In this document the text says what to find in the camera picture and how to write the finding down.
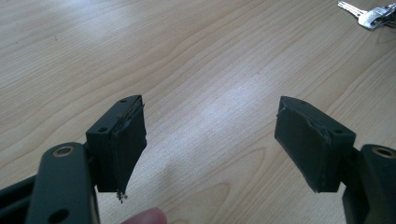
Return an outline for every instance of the wooden table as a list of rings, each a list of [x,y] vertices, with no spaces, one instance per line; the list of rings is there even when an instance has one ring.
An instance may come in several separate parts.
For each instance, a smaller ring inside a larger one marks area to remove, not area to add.
[[[103,223],[154,206],[170,223],[345,222],[344,187],[312,192],[274,139],[281,95],[345,124],[356,148],[396,148],[396,31],[367,31],[336,1],[0,6],[0,189],[134,94],[148,147],[126,202],[98,195]]]

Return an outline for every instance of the black plastic part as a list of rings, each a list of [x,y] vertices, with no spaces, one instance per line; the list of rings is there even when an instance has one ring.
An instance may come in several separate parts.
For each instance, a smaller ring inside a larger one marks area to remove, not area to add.
[[[281,97],[276,140],[316,192],[346,185],[348,224],[396,223],[396,150],[353,147],[355,134],[307,102]]]
[[[358,160],[370,210],[366,223],[396,223],[396,151],[365,145]]]
[[[118,101],[86,135],[86,147],[98,161],[98,172],[94,175],[98,191],[117,192],[120,197],[147,145],[142,97]]]
[[[282,96],[275,138],[315,192],[336,192],[341,158],[356,134],[309,103]]]
[[[0,223],[23,223],[27,210],[35,176],[0,190]]]
[[[65,143],[44,153],[26,223],[99,223],[82,144]]]

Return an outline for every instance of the silver key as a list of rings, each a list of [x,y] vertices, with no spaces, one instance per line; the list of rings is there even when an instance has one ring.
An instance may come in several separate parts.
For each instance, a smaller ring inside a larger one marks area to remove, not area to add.
[[[356,18],[359,18],[361,15],[367,13],[367,11],[358,9],[358,8],[356,8],[356,7],[354,7],[354,6],[350,5],[350,4],[348,4],[348,3],[346,3],[346,2],[343,2],[343,1],[338,1],[338,6],[339,6],[340,8],[345,9],[346,11],[350,12],[350,13],[351,13],[352,15],[354,15]]]
[[[396,10],[396,4],[375,7],[370,11],[358,9],[343,1],[339,1],[338,6],[358,18],[359,24],[369,30],[374,30],[383,24],[390,27],[395,26],[394,12]]]

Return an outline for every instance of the fingertip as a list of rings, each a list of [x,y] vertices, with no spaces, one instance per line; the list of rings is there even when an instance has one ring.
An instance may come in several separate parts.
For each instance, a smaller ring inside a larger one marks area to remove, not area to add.
[[[163,210],[156,207],[130,217],[122,224],[167,224],[167,220]]]

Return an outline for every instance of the metal rivet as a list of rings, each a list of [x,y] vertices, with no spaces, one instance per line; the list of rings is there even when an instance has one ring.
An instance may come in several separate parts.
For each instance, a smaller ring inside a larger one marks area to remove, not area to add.
[[[74,149],[75,148],[71,146],[56,148],[55,151],[53,151],[52,156],[54,157],[68,156],[74,151]]]
[[[389,150],[383,147],[374,147],[373,152],[377,155],[388,158],[388,159],[396,159],[396,153],[393,150]]]

